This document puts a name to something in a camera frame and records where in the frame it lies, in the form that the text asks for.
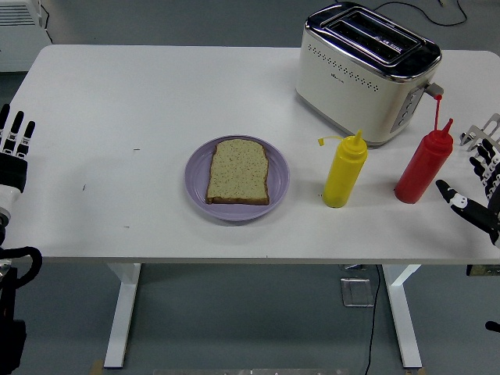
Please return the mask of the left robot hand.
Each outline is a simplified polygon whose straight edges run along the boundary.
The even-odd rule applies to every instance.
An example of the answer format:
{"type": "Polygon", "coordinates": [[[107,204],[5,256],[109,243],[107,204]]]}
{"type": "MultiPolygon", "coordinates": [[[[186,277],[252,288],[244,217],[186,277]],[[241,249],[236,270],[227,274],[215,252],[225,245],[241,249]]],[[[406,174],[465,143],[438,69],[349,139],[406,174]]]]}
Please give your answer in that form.
{"type": "Polygon", "coordinates": [[[14,202],[23,193],[27,182],[26,161],[36,123],[31,120],[21,131],[24,112],[18,111],[7,127],[10,105],[1,108],[1,215],[10,220],[14,202]]]}

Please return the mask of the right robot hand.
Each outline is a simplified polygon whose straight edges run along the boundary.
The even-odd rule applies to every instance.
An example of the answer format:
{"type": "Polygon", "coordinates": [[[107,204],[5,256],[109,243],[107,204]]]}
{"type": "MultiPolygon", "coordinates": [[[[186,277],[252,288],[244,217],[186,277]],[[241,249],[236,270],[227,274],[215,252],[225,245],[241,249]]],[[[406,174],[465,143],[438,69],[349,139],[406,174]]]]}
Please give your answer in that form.
{"type": "Polygon", "coordinates": [[[499,248],[499,150],[489,139],[483,139],[477,154],[470,157],[470,163],[483,184],[487,206],[461,195],[444,180],[435,184],[451,210],[487,233],[491,243],[499,248]]]}

